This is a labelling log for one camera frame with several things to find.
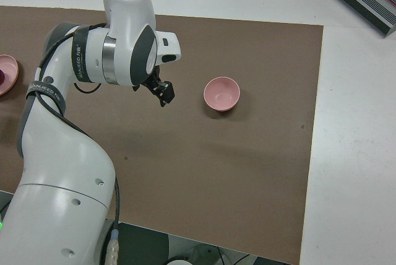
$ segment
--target small pink bowl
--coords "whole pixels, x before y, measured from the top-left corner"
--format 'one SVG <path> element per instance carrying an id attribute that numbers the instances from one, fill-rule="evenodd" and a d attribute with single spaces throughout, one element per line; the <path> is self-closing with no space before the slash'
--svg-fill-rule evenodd
<path id="1" fill-rule="evenodd" d="M 238 84 L 229 77 L 212 79 L 204 90 L 206 104 L 217 111 L 227 111 L 233 108 L 240 95 Z"/>

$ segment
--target brown cardboard sheet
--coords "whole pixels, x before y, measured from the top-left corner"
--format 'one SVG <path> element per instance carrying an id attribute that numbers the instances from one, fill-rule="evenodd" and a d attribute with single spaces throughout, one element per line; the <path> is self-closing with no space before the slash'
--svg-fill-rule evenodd
<path id="1" fill-rule="evenodd" d="M 96 24 L 105 15 L 0 7 L 0 16 L 0 54 L 20 66 L 0 98 L 0 189 L 14 192 L 23 167 L 15 135 L 46 34 L 62 21 Z M 144 87 L 116 85 L 91 95 L 71 88 L 67 101 L 66 116 L 114 162 L 120 219 L 298 264 L 322 27 L 158 16 L 157 30 L 176 33 L 182 50 L 161 67 L 176 93 L 170 105 L 161 108 Z M 241 88 L 225 113 L 202 96 L 217 76 Z"/>

